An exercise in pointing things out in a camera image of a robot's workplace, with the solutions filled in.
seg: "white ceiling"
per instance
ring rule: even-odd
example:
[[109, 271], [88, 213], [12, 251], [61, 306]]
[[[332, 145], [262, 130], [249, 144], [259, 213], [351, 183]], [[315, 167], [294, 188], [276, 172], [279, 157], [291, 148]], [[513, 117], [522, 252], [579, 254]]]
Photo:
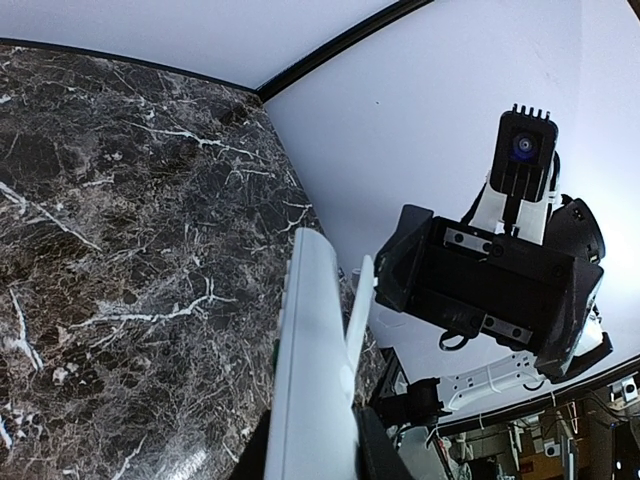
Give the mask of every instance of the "white ceiling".
[[0, 37], [124, 55], [257, 88], [391, 0], [0, 0]]
[[[461, 3], [396, 22], [267, 104], [328, 238], [352, 269], [404, 203], [460, 218], [491, 165], [500, 114], [514, 102], [550, 110], [561, 190], [592, 207], [608, 247], [598, 305], [616, 351], [598, 369], [637, 355], [640, 24], [624, 0]], [[370, 325], [411, 380], [508, 354], [488, 338], [440, 352], [440, 329], [382, 308]], [[496, 395], [461, 416], [529, 395]]]

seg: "white panel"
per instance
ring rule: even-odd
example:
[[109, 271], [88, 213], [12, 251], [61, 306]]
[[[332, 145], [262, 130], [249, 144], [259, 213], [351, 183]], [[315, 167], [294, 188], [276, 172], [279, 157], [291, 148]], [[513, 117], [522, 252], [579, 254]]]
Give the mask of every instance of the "white panel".
[[[346, 271], [377, 252], [405, 203], [462, 217], [493, 159], [500, 114], [515, 102], [550, 110], [560, 129], [561, 191], [587, 201], [608, 245], [598, 303], [616, 352], [604, 368], [640, 352], [638, 52], [640, 25], [624, 0], [441, 0], [267, 108]], [[382, 346], [397, 347], [412, 380], [507, 353], [489, 338], [443, 353], [440, 329], [377, 312], [370, 326]], [[529, 395], [516, 389], [453, 418]]]
[[0, 37], [124, 55], [257, 88], [390, 0], [0, 0]]
[[[370, 258], [368, 272], [369, 290], [363, 280], [360, 291], [365, 318]], [[357, 370], [349, 350], [362, 346], [364, 328], [347, 345], [336, 254], [313, 230], [296, 231], [282, 307], [264, 480], [357, 480]]]

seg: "cable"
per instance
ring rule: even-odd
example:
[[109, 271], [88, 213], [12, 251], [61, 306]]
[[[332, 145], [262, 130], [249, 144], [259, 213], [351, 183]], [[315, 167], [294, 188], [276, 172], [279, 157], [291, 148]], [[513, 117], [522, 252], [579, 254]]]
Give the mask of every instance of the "cable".
[[494, 438], [494, 437], [499, 437], [500, 435], [504, 435], [505, 433], [509, 433], [509, 430], [498, 430], [497, 432], [494, 433], [490, 433], [489, 435], [483, 435], [481, 437], [473, 437], [467, 440], [467, 443], [471, 443], [471, 442], [479, 442], [479, 441], [484, 441], [484, 440], [488, 440], [489, 438]]
[[478, 206], [480, 205], [480, 199], [482, 199], [482, 194], [484, 193], [485, 185], [483, 185], [482, 188], [480, 189], [480, 193], [478, 194], [476, 199], [473, 201], [473, 204], [471, 205], [471, 208], [469, 209], [469, 211], [465, 213], [464, 217], [462, 217], [462, 219], [460, 220], [460, 223], [464, 225], [469, 225], [471, 220], [473, 220], [473, 216], [476, 214], [476, 211], [478, 210]]
[[556, 190], [558, 187], [558, 180], [560, 180], [560, 155], [558, 152], [553, 154], [553, 175], [551, 176], [550, 187], [551, 190]]
[[451, 347], [444, 344], [444, 342], [446, 342], [447, 340], [451, 340], [452, 338], [455, 338], [457, 336], [462, 335], [458, 335], [457, 333], [451, 331], [444, 332], [442, 335], [440, 335], [440, 341], [438, 342], [440, 350], [442, 350], [443, 352], [457, 352], [458, 350], [462, 349], [467, 343], [469, 343], [469, 339], [467, 337], [462, 337], [462, 340], [460, 340], [460, 342]]
[[[522, 427], [521, 425], [518, 425], [518, 424], [517, 424], [517, 423], [515, 423], [515, 422], [522, 422], [522, 423], [524, 423], [524, 427]], [[533, 430], [534, 428], [537, 428], [537, 427], [534, 427], [533, 425], [531, 425], [529, 422], [527, 422], [524, 418], [519, 418], [519, 419], [517, 419], [517, 420], [514, 420], [514, 421], [513, 421], [513, 424], [514, 424], [514, 425], [516, 425], [517, 427], [520, 427], [520, 428], [527, 428], [527, 429], [529, 429], [529, 430]]]
[[553, 427], [555, 427], [555, 426], [558, 424], [558, 422], [563, 421], [563, 420], [564, 420], [564, 421], [573, 422], [574, 420], [579, 420], [579, 419], [580, 419], [580, 416], [576, 416], [576, 417], [569, 417], [568, 419], [566, 419], [566, 418], [564, 418], [564, 417], [563, 417], [563, 418], [556, 418], [556, 419], [553, 421], [553, 423], [552, 423], [551, 425], [549, 425], [549, 428], [547, 428], [547, 430], [545, 430], [545, 431], [542, 433], [542, 438], [544, 439], [547, 435], [549, 435], [549, 432], [551, 431], [551, 429], [553, 429]]
[[[398, 430], [395, 435], [393, 437], [391, 437], [391, 441], [394, 445], [394, 447], [397, 449], [398, 445], [397, 445], [397, 440], [399, 439], [400, 435], [403, 435], [405, 433], [407, 433], [409, 430], [413, 430], [414, 428], [426, 428], [423, 425], [405, 425], [404, 427], [402, 427], [400, 430]], [[434, 427], [429, 434], [427, 435], [427, 439], [425, 440], [425, 445], [429, 446], [429, 441], [431, 440], [431, 437], [433, 436], [433, 434], [436, 432], [436, 428]]]
[[623, 420], [625, 422], [628, 422], [632, 417], [637, 416], [637, 415], [626, 416], [626, 415], [620, 414], [616, 412], [614, 409], [612, 409], [611, 407], [609, 407], [606, 403], [604, 403], [602, 399], [599, 398], [593, 390], [591, 390], [590, 393], [591, 393], [591, 396], [585, 397], [585, 400], [591, 400], [592, 402], [597, 403], [598, 406], [602, 408], [602, 410], [604, 410], [606, 413], [608, 413], [609, 415], [611, 415], [613, 418], [617, 420]]
[[544, 382], [546, 382], [546, 380], [542, 380], [540, 382], [540, 385], [538, 385], [537, 387], [527, 387], [527, 385], [522, 385], [524, 387], [525, 390], [529, 391], [529, 392], [537, 392], [538, 390], [540, 390], [542, 388], [542, 386], [544, 385]]

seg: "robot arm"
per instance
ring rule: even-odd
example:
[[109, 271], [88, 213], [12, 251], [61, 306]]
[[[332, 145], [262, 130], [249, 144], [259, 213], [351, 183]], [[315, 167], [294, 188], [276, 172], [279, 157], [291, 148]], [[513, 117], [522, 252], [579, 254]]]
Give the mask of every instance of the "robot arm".
[[[416, 382], [402, 398], [374, 399], [387, 424], [437, 418], [525, 384], [566, 382], [613, 351], [595, 305], [605, 255], [598, 224], [580, 199], [563, 196], [553, 211], [557, 134], [548, 113], [514, 106], [501, 118], [492, 169], [462, 221], [404, 206], [376, 257], [376, 301], [443, 328], [443, 349], [482, 333], [514, 353]], [[455, 336], [463, 339], [457, 347], [443, 346]]]

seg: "black trim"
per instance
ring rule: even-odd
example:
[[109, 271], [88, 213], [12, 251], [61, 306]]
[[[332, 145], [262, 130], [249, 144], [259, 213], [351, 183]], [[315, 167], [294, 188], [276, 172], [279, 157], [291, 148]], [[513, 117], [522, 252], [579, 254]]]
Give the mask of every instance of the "black trim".
[[629, 0], [629, 5], [631, 5], [633, 13], [636, 14], [638, 20], [640, 20], [640, 0]]
[[551, 393], [545, 393], [533, 400], [527, 400], [515, 406], [507, 406], [499, 410], [483, 413], [482, 416], [474, 416], [442, 424], [438, 427], [438, 432], [441, 436], [446, 437], [457, 433], [468, 432], [478, 428], [486, 428], [499, 423], [517, 420], [549, 408], [550, 405], [553, 405], [554, 398], [557, 405], [578, 400], [589, 392], [606, 387], [621, 378], [632, 375], [638, 370], [640, 370], [640, 355], [636, 355], [627, 362], [611, 367], [604, 372], [592, 375], [582, 382], [578, 382], [568, 387], [559, 388], [554, 391], [553, 397], [551, 396]]
[[413, 477], [407, 466], [394, 448], [373, 409], [369, 407], [357, 409], [355, 415], [360, 433], [358, 478], [361, 480], [412, 480]]
[[90, 57], [104, 58], [106, 60], [113, 60], [116, 62], [132, 63], [134, 65], [154, 68], [156, 70], [164, 70], [165, 72], [170, 72], [170, 73], [177, 73], [178, 75], [184, 75], [185, 77], [197, 78], [198, 80], [217, 83], [218, 85], [222, 85], [224, 87], [235, 88], [236, 90], [242, 90], [244, 92], [249, 92], [256, 95], [258, 94], [258, 91], [253, 88], [245, 87], [243, 85], [238, 85], [237, 83], [233, 83], [233, 82], [227, 82], [226, 80], [210, 77], [208, 75], [202, 75], [200, 73], [194, 73], [188, 70], [182, 70], [181, 68], [169, 67], [167, 65], [162, 65], [160, 63], [148, 62], [146, 60], [140, 60], [138, 58], [125, 57], [123, 55], [116, 55], [113, 53], [99, 52], [97, 50], [90, 50], [87, 48], [69, 47], [67, 45], [56, 45], [53, 43], [34, 42], [31, 40], [19, 40], [15, 38], [5, 38], [5, 37], [0, 37], [0, 45], [9, 45], [9, 46], [25, 47], [25, 48], [39, 48], [42, 50], [52, 50], [55, 52], [88, 55]]
[[302, 77], [338, 56], [346, 49], [419, 8], [433, 3], [433, 1], [434, 0], [398, 0], [394, 4], [380, 10], [378, 13], [373, 14], [315, 49], [302, 60], [294, 63], [264, 83], [258, 88], [260, 99], [263, 102], [271, 100], [284, 89], [290, 87]]
[[271, 410], [260, 417], [260, 421], [244, 447], [242, 455], [227, 480], [263, 480], [267, 464], [267, 447], [271, 427]]

